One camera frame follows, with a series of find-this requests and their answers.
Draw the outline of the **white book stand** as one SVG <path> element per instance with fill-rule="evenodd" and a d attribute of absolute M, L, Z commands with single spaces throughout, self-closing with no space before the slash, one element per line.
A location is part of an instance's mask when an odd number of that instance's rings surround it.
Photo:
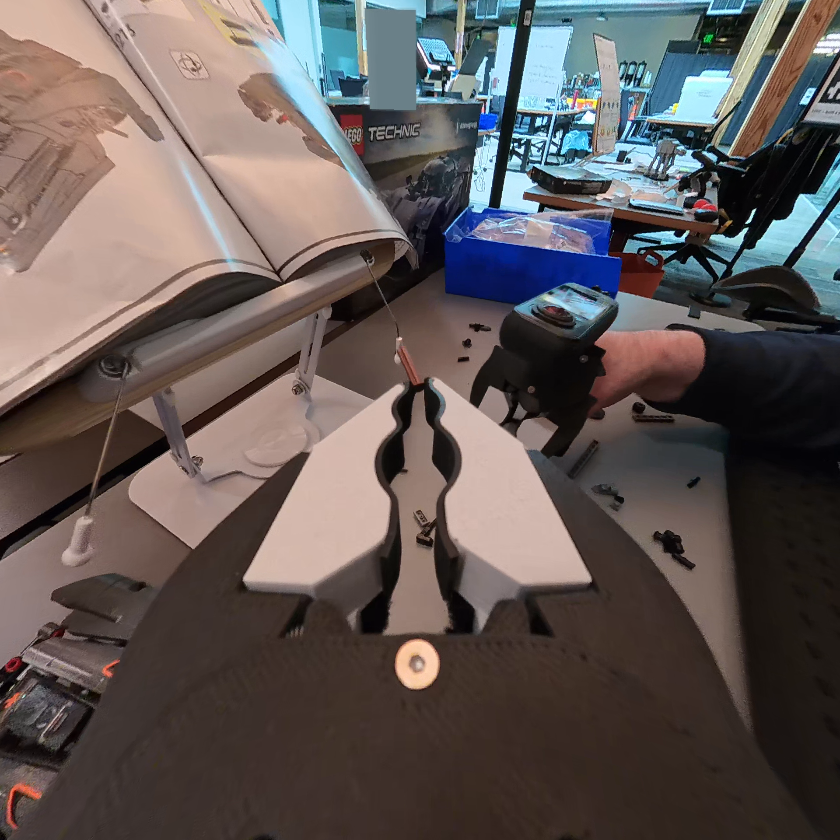
<path fill-rule="evenodd" d="M 122 410 L 150 397 L 176 467 L 192 487 L 235 476 L 265 481 L 292 457 L 308 453 L 322 438 L 309 417 L 312 385 L 331 305 L 368 285 L 376 285 L 396 261 L 396 246 L 353 246 L 350 254 L 217 314 L 186 320 L 91 360 L 73 375 L 48 385 L 2 419 L 2 450 L 14 454 L 80 434 L 108 417 L 87 504 L 73 525 L 60 561 L 69 568 L 87 564 L 96 552 L 98 486 L 113 431 Z M 211 458 L 194 456 L 178 416 L 172 385 L 303 320 L 300 361 L 291 395 L 278 418 L 249 436 L 226 443 Z"/>

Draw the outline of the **grey walker model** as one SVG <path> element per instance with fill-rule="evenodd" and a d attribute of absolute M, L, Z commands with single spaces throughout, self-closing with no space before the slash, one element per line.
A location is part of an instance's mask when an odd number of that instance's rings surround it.
<path fill-rule="evenodd" d="M 674 138 L 660 140 L 656 146 L 654 157 L 646 169 L 646 177 L 657 182 L 668 180 L 670 169 L 675 165 L 676 159 L 684 152 L 685 150 Z"/>

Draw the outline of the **black dimpled fabric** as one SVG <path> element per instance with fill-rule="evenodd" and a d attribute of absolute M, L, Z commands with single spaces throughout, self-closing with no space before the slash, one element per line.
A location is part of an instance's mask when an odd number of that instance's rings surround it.
<path fill-rule="evenodd" d="M 838 838 L 838 465 L 733 447 L 726 472 L 753 731 L 819 834 Z"/>

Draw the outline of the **blue plastic bin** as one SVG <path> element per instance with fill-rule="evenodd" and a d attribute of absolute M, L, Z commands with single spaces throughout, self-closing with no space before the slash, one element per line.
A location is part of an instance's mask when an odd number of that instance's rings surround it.
<path fill-rule="evenodd" d="M 517 305 L 564 283 L 574 283 L 598 287 L 616 297 L 621 261 L 609 256 L 610 239 L 604 254 L 578 255 L 463 237 L 463 227 L 486 211 L 503 210 L 469 207 L 445 232 L 447 293 Z"/>

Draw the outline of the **whiteboard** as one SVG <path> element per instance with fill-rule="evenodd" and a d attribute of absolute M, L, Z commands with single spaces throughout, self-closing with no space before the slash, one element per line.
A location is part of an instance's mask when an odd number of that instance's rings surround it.
<path fill-rule="evenodd" d="M 532 27 L 520 85 L 520 99 L 535 103 L 557 100 L 564 82 L 564 61 L 574 32 L 572 26 Z M 496 61 L 490 72 L 489 94 L 506 97 L 516 29 L 497 31 Z"/>

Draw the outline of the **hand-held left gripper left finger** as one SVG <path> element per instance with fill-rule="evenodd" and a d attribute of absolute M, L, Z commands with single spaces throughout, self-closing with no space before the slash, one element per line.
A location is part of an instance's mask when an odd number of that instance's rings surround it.
<path fill-rule="evenodd" d="M 382 632 L 402 563 L 392 488 L 416 388 L 396 385 L 316 444 L 245 572 L 247 590 L 328 602 Z"/>

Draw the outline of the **grey chair seat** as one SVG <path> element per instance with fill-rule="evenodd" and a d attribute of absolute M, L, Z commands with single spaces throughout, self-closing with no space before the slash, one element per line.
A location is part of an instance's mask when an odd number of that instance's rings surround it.
<path fill-rule="evenodd" d="M 823 319 L 821 303 L 809 281 L 786 266 L 764 266 L 720 278 L 710 292 L 745 302 L 742 317 L 751 322 L 808 323 Z"/>

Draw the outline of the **black flat case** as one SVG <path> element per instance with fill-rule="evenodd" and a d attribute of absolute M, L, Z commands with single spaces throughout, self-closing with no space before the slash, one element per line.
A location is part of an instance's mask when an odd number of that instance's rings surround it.
<path fill-rule="evenodd" d="M 594 173 L 583 166 L 537 164 L 527 171 L 530 181 L 553 195 L 595 196 L 606 193 L 611 176 Z"/>

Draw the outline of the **clear plastic parts bags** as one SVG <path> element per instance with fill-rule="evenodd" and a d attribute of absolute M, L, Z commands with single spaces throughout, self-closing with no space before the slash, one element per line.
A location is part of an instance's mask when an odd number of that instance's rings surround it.
<path fill-rule="evenodd" d="M 612 232 L 613 210 L 549 210 L 538 213 L 486 211 L 463 227 L 463 237 L 495 244 L 555 250 L 584 256 L 606 252 Z"/>

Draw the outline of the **black lego set box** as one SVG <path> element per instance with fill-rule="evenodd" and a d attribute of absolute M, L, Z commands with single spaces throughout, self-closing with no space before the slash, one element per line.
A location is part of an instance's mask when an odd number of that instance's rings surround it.
<path fill-rule="evenodd" d="M 445 231 L 469 204 L 481 105 L 419 98 L 414 110 L 372 109 L 367 98 L 331 98 L 332 115 L 417 254 L 379 280 L 388 301 L 443 268 Z"/>

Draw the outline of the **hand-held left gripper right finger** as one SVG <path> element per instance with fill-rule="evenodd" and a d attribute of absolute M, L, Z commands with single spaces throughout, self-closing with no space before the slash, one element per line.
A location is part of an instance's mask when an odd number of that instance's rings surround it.
<path fill-rule="evenodd" d="M 592 585 L 532 452 L 439 378 L 424 386 L 436 502 L 434 563 L 453 628 L 482 628 L 503 602 Z"/>

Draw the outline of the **wooden background table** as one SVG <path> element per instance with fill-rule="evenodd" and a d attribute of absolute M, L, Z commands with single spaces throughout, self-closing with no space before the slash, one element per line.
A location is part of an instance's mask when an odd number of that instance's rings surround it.
<path fill-rule="evenodd" d="M 686 199 L 678 197 L 677 186 L 683 171 L 672 168 L 668 178 L 658 181 L 647 177 L 634 164 L 618 164 L 613 161 L 583 161 L 564 165 L 567 171 L 582 170 L 576 180 L 585 177 L 591 182 L 605 182 L 605 192 L 557 193 L 540 183 L 536 175 L 537 165 L 529 167 L 527 174 L 530 185 L 524 191 L 525 201 L 546 208 L 588 211 L 600 207 L 612 210 L 613 230 L 619 222 L 650 227 L 658 230 L 685 232 L 701 237 L 710 237 L 720 228 L 720 218 L 699 218 L 686 205 Z"/>

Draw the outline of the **person's right forearm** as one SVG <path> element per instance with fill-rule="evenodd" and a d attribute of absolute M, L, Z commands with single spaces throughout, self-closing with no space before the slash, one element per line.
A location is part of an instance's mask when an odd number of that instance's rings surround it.
<path fill-rule="evenodd" d="M 721 425 L 754 446 L 838 456 L 838 335 L 685 331 L 702 338 L 703 367 L 679 399 L 653 408 Z"/>

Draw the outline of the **black white marker sign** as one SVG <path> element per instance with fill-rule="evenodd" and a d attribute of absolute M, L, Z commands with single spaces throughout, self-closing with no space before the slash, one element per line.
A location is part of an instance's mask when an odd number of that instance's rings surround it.
<path fill-rule="evenodd" d="M 799 120 L 820 128 L 839 128 L 839 54 L 815 90 Z"/>

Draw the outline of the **orange bucket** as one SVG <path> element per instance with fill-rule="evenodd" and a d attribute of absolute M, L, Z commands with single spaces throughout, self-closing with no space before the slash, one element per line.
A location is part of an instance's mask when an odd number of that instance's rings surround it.
<path fill-rule="evenodd" d="M 640 298 L 652 299 L 665 274 L 665 258 L 652 248 L 636 253 L 611 252 L 621 261 L 618 290 Z"/>

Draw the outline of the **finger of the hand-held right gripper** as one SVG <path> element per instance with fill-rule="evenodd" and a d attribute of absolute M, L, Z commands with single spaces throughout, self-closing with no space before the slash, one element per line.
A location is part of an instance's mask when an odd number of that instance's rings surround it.
<path fill-rule="evenodd" d="M 471 386 L 469 402 L 480 407 L 489 389 L 505 393 L 509 384 L 509 353 L 492 351 L 490 357 L 480 366 Z"/>
<path fill-rule="evenodd" d="M 591 395 L 585 395 L 576 402 L 553 404 L 545 418 L 555 426 L 555 431 L 541 447 L 540 453 L 547 458 L 564 455 L 582 430 L 594 405 L 595 398 Z"/>

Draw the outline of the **dark lego car model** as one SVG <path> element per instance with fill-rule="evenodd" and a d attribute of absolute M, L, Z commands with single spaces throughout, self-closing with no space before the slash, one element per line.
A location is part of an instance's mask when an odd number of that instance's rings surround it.
<path fill-rule="evenodd" d="M 68 614 L 2 665 L 2 838 L 25 824 L 67 763 L 158 592 L 122 574 L 61 586 L 51 600 Z"/>

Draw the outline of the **standing poster board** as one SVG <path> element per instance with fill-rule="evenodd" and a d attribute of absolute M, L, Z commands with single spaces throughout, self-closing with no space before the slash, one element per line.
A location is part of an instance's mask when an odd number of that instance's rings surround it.
<path fill-rule="evenodd" d="M 599 156 L 615 149 L 620 133 L 622 89 L 614 40 L 593 34 L 593 44 L 601 95 L 595 110 L 592 154 Z"/>

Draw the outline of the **open instruction book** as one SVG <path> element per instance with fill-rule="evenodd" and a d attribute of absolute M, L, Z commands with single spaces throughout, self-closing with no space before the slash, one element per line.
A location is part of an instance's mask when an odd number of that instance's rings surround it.
<path fill-rule="evenodd" d="M 265 10 L 2 2 L 2 416 L 143 333 L 415 248 Z"/>

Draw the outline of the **person's right hand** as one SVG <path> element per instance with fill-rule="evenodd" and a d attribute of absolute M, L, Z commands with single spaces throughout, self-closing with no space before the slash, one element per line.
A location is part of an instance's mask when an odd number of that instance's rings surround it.
<path fill-rule="evenodd" d="M 633 394 L 647 403 L 677 402 L 702 373 L 707 354 L 702 337 L 685 330 L 608 331 L 596 346 L 604 374 L 592 386 L 589 418 Z"/>

